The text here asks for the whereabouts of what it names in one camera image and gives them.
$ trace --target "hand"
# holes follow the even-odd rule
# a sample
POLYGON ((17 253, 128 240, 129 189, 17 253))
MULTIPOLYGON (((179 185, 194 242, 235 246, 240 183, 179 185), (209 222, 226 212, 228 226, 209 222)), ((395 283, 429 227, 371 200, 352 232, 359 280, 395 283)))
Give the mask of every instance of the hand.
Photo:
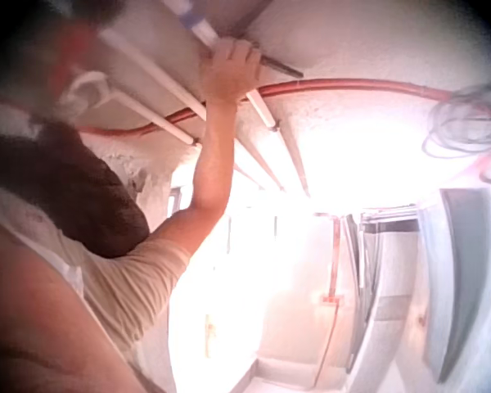
POLYGON ((202 59, 201 81, 208 103, 236 105, 259 85, 260 51, 251 43, 222 38, 211 58, 202 59))

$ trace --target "red vertical pipe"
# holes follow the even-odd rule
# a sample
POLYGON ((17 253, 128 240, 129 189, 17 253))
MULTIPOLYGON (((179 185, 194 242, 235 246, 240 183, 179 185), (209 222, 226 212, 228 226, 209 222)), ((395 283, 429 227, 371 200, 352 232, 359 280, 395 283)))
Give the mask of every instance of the red vertical pipe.
POLYGON ((340 217, 333 216, 333 261, 331 263, 331 280, 329 282, 330 299, 336 293, 336 279, 338 277, 338 265, 340 262, 340 217))

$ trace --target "short sleeve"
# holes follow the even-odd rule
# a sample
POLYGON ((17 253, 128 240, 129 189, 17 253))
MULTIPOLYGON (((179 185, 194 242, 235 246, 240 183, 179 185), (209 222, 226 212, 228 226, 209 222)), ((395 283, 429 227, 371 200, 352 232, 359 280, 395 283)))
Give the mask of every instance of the short sleeve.
POLYGON ((85 298, 127 354, 166 308, 191 256, 174 242, 153 239, 113 260, 91 257, 82 266, 85 298))

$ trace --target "raised arm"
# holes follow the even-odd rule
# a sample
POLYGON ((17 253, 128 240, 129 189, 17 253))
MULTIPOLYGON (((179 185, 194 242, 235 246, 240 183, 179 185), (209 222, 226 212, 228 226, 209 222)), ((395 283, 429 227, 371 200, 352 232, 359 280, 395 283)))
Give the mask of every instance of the raised arm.
POLYGON ((259 82, 260 52, 243 40, 221 39, 202 64, 207 125, 196 163, 190 206, 164 221, 150 239, 175 242, 193 254, 222 217, 231 191, 238 102, 259 82))

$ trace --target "white ceiling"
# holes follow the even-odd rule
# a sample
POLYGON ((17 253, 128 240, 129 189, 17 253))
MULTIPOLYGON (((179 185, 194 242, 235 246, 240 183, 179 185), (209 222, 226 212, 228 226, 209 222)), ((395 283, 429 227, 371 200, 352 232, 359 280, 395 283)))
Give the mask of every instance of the white ceiling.
MULTIPOLYGON (((206 0, 201 8, 216 30, 227 32, 258 3, 206 0)), ((160 1, 128 2, 113 27, 202 98, 200 44, 160 1)), ((392 79, 446 89, 491 79, 487 31, 464 8, 435 0, 274 0, 249 27, 247 37, 259 42, 266 54, 302 70, 306 79, 392 79)), ((162 115, 184 107, 149 75, 100 43, 90 63, 162 115)), ((263 83, 285 80, 290 78, 266 70, 263 83)), ((296 168, 281 135, 266 130, 249 104, 240 110, 238 137, 288 192, 302 193, 299 177, 304 176, 317 209, 412 202, 464 165, 428 159, 420 151, 433 102, 372 92, 299 93, 266 102, 281 121, 296 168)), ((146 123, 113 104, 88 113, 82 122, 111 128, 146 123)), ((204 125, 194 119, 179 126, 200 136, 204 125)), ((187 160, 182 155, 188 148, 167 134, 131 143, 153 151, 158 166, 163 162, 170 168, 187 160)))

